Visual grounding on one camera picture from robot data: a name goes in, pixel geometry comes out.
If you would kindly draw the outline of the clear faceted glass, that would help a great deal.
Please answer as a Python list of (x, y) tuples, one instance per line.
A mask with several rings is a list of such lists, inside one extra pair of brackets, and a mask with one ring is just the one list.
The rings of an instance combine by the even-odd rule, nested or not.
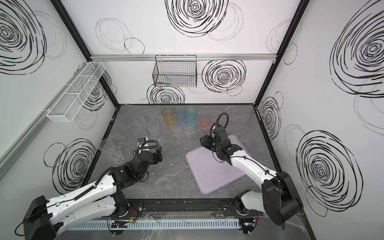
[(154, 140), (156, 140), (161, 147), (165, 145), (165, 139), (163, 134), (160, 130), (160, 124), (156, 120), (149, 121), (147, 123), (147, 129), (150, 132), (150, 134), (154, 137)]
[(193, 119), (186, 119), (183, 122), (183, 127), (187, 135), (192, 135), (195, 132), (196, 122)]
[(110, 155), (116, 165), (122, 164), (125, 160), (125, 156), (119, 147), (111, 147)]
[(179, 121), (173, 121), (170, 124), (170, 128), (173, 132), (173, 136), (178, 138), (183, 134), (183, 124)]

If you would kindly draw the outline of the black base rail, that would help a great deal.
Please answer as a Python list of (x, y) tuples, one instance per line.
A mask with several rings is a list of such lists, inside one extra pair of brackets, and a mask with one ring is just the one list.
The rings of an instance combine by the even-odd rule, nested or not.
[(148, 213), (211, 212), (225, 217), (255, 217), (264, 213), (246, 209), (236, 198), (229, 199), (128, 199), (130, 207), (142, 217)]

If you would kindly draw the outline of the blue tall glass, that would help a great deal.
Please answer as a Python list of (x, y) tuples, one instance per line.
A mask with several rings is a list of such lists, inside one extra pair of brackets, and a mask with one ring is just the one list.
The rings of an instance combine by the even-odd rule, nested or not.
[(183, 123), (187, 119), (187, 109), (184, 106), (177, 106), (174, 109), (176, 120)]

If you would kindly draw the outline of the white mesh shelf basket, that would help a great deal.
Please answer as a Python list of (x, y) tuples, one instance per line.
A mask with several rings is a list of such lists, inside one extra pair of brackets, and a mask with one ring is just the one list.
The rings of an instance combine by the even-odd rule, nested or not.
[(48, 110), (47, 118), (54, 123), (70, 123), (81, 109), (96, 112), (106, 101), (106, 92), (99, 83), (106, 68), (102, 62), (88, 62), (74, 74), (65, 91)]

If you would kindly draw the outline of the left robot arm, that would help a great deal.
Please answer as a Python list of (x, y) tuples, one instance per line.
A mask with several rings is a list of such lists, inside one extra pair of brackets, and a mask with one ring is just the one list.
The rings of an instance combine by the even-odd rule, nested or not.
[(75, 191), (32, 200), (21, 222), (26, 240), (53, 240), (66, 230), (100, 217), (123, 217), (130, 211), (122, 190), (143, 182), (150, 165), (163, 160), (162, 148), (139, 147), (132, 161), (107, 168), (100, 177)]

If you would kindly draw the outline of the clear plain cup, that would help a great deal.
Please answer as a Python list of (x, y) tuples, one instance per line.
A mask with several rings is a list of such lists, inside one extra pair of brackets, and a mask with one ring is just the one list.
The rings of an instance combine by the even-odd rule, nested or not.
[(111, 160), (115, 160), (118, 154), (115, 144), (110, 139), (102, 140), (99, 144), (99, 150)]

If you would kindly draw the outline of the pink short glass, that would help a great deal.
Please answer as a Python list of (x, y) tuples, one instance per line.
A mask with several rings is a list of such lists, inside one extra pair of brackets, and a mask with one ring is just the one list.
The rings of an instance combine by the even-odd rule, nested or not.
[(211, 119), (207, 115), (201, 115), (199, 118), (200, 128), (206, 130), (210, 126)]

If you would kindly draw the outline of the yellow tall glass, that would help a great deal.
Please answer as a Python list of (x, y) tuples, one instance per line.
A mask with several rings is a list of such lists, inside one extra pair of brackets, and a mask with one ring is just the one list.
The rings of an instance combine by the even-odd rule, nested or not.
[(170, 127), (171, 123), (176, 120), (175, 111), (171, 107), (166, 107), (162, 110), (162, 115), (167, 127)]

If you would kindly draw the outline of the frosted clear tall glass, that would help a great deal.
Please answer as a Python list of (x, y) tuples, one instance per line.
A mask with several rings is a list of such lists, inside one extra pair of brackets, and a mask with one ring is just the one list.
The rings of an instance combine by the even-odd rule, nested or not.
[(147, 129), (146, 129), (146, 119), (144, 116), (139, 115), (136, 116), (134, 119), (134, 123), (136, 125), (135, 130), (134, 130), (134, 137), (136, 139), (138, 138), (146, 138), (148, 136), (147, 134)]

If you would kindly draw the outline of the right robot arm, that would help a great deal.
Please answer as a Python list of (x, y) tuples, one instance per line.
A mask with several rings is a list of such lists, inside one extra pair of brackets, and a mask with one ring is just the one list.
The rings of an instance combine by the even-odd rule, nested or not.
[(200, 144), (215, 153), (220, 161), (241, 170), (261, 188), (260, 193), (244, 191), (236, 196), (239, 214), (262, 212), (276, 225), (282, 226), (303, 209), (291, 176), (257, 162), (242, 147), (231, 142), (222, 125), (213, 124), (210, 133), (200, 138)]

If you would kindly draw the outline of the lilac plastic tray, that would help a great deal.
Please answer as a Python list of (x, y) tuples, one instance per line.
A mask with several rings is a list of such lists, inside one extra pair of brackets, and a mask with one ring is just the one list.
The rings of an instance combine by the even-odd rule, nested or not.
[(210, 194), (246, 174), (227, 162), (219, 163), (216, 155), (200, 147), (186, 153), (186, 161), (202, 194)]

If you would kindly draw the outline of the teal tall glass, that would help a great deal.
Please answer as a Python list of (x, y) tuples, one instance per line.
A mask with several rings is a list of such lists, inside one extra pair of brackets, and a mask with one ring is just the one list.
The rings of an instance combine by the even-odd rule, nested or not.
[(198, 121), (198, 110), (195, 108), (187, 109), (187, 119), (193, 120), (195, 122)]

